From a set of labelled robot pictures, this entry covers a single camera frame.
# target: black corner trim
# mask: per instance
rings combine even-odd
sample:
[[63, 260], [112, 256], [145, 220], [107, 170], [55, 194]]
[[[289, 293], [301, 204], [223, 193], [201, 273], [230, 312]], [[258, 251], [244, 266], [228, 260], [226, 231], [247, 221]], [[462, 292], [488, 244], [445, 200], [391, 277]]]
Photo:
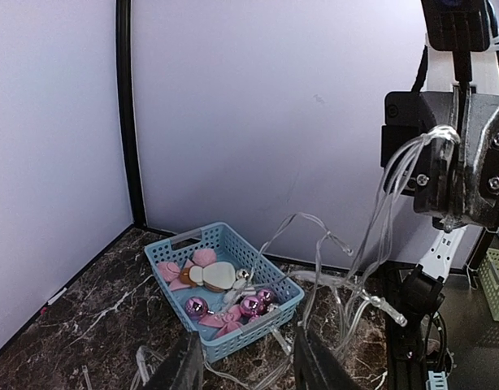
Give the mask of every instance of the black corner trim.
[[146, 227], [145, 204], [137, 153], [132, 61], [130, 47], [131, 0], [116, 0], [116, 75], [118, 80], [119, 123], [127, 174], [128, 195], [136, 228]]

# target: basket handle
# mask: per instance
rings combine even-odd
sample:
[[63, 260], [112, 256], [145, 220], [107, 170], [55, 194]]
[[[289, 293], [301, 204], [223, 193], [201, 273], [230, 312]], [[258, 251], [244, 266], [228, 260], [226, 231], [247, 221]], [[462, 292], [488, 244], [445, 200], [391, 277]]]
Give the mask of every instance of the basket handle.
[[[188, 241], [188, 240], [202, 241], [202, 229], [201, 228], [193, 229], [193, 230], [190, 230], [189, 232], [185, 232], [185, 233], [178, 234], [177, 236], [173, 236], [170, 238], [170, 244], [172, 245], [172, 249], [174, 249], [173, 245], [179, 244], [180, 242]], [[197, 242], [190, 242], [189, 245], [182, 246], [181, 248], [186, 248], [187, 246], [194, 245], [194, 244], [197, 244]]]
[[278, 316], [282, 314], [282, 310], [277, 307], [274, 309], [271, 313], [268, 313], [261, 318], [246, 324], [244, 327], [241, 328], [242, 337], [249, 337], [256, 331], [260, 330], [260, 328], [265, 327], [268, 323], [274, 321]]

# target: pink bow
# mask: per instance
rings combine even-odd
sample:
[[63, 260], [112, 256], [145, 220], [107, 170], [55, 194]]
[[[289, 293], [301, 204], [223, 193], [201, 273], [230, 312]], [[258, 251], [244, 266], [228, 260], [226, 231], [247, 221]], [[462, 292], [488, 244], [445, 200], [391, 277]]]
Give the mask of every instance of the pink bow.
[[[193, 261], [186, 260], [184, 268], [199, 266], [201, 268], [208, 267], [216, 261], [217, 256], [213, 249], [205, 248], [198, 249], [193, 254]], [[174, 262], [159, 262], [158, 270], [164, 281], [169, 283], [170, 291], [181, 290], [182, 288], [190, 288], [192, 286], [184, 284], [179, 280], [181, 269]]]
[[199, 323], [207, 327], [220, 328], [220, 331], [215, 335], [215, 339], [217, 339], [242, 327], [242, 324], [239, 322], [241, 317], [242, 314], [239, 305], [235, 305], [224, 314], [207, 314], [201, 318]]
[[[195, 266], [191, 260], [187, 260], [184, 268]], [[179, 280], [181, 269], [174, 262], [158, 262], [158, 270], [163, 280], [168, 283], [170, 291], [181, 290], [182, 288], [190, 288], [189, 284], [185, 284]]]

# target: white mounting bracket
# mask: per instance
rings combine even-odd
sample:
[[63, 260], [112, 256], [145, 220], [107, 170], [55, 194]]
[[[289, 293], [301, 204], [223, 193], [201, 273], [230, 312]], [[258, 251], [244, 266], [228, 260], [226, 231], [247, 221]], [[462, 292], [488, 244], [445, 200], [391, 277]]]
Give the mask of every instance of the white mounting bracket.
[[432, 247], [419, 260], [419, 264], [423, 266], [423, 273], [438, 280], [443, 278], [443, 282], [448, 278], [450, 267], [452, 266], [453, 256], [458, 250], [461, 239], [466, 231], [465, 227], [453, 230], [451, 233], [441, 231]]
[[448, 390], [446, 372], [428, 372], [427, 390]]

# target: silver bell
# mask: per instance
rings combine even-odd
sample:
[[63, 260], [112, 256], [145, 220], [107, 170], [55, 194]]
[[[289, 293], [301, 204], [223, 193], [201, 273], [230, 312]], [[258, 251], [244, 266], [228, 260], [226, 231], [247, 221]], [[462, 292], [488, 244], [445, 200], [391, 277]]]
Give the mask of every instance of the silver bell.
[[270, 304], [267, 306], [267, 310], [266, 310], [266, 312], [267, 312], [267, 313], [271, 313], [273, 310], [278, 309], [279, 307], [280, 307], [280, 305], [277, 305], [276, 303], [270, 303]]
[[236, 278], [237, 278], [237, 280], [241, 280], [241, 279], [248, 280], [250, 278], [250, 272], [248, 270], [246, 270], [245, 268], [241, 268], [240, 270], [238, 270], [236, 272]]

